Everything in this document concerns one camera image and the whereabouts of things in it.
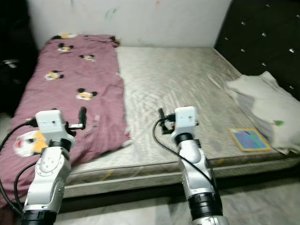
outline tufted headboard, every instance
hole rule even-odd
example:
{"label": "tufted headboard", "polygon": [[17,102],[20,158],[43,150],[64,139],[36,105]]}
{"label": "tufted headboard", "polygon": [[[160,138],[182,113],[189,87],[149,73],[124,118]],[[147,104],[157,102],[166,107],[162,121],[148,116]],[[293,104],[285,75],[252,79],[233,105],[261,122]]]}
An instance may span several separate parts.
{"label": "tufted headboard", "polygon": [[215,49],[242,74],[269,71],[300,100],[300,1],[233,0]]}

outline yellow-bordered card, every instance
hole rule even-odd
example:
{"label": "yellow-bordered card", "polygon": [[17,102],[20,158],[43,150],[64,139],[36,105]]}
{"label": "yellow-bordered card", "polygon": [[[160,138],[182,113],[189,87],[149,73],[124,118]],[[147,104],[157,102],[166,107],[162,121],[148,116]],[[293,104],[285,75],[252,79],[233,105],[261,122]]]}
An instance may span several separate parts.
{"label": "yellow-bordered card", "polygon": [[255,128],[231,128],[229,130],[242,151],[271,150],[266,139]]}

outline mattress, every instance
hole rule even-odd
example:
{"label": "mattress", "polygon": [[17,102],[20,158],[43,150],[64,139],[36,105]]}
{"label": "mattress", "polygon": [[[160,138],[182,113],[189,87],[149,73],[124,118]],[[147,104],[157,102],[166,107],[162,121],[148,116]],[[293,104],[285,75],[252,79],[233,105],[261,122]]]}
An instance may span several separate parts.
{"label": "mattress", "polygon": [[[160,148],[151,135],[157,109],[197,108],[202,144],[216,177],[276,171],[300,163],[300,156],[242,152],[229,128],[252,128],[223,86],[240,74],[212,48],[117,48],[125,83],[126,117],[133,143],[74,167],[64,197],[170,185],[181,182],[177,158]],[[171,147],[169,135],[159,139]]]}

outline white cloth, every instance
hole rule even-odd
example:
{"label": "white cloth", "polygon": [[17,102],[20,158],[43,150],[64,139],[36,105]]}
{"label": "white cloth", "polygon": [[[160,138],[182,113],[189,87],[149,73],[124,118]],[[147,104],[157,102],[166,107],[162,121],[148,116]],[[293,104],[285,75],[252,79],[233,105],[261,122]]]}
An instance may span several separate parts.
{"label": "white cloth", "polygon": [[300,102],[269,72],[242,75],[227,82],[225,88],[273,148],[300,153]]}

